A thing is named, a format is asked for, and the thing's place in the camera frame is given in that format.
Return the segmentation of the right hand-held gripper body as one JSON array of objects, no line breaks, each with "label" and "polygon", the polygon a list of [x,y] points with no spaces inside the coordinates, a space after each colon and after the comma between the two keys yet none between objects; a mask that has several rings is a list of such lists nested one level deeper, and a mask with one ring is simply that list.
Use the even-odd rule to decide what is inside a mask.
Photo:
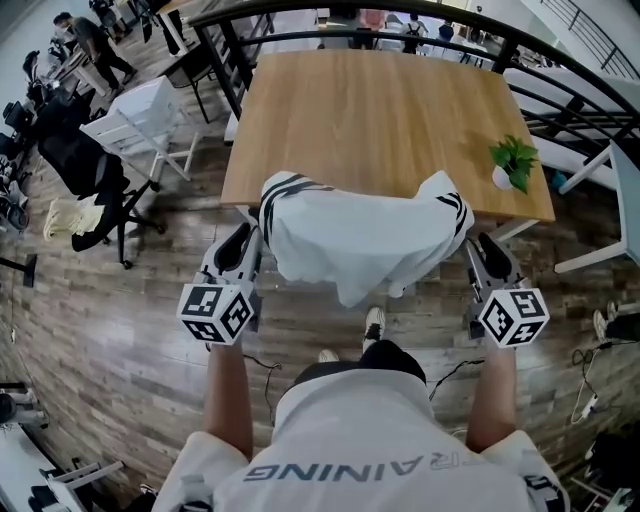
[{"label": "right hand-held gripper body", "polygon": [[541,291],[531,285],[511,251],[481,233],[465,241],[465,261],[473,290],[465,314],[469,338],[487,338],[499,348],[531,344],[550,315]]}]

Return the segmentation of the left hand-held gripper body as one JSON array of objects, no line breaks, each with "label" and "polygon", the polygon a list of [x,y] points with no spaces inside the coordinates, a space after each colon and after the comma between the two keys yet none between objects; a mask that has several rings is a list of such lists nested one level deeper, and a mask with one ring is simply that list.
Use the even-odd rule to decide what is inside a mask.
[{"label": "left hand-held gripper body", "polygon": [[191,336],[205,344],[234,345],[258,328],[261,299],[255,280],[262,234],[245,222],[206,251],[193,280],[184,285],[176,310]]}]

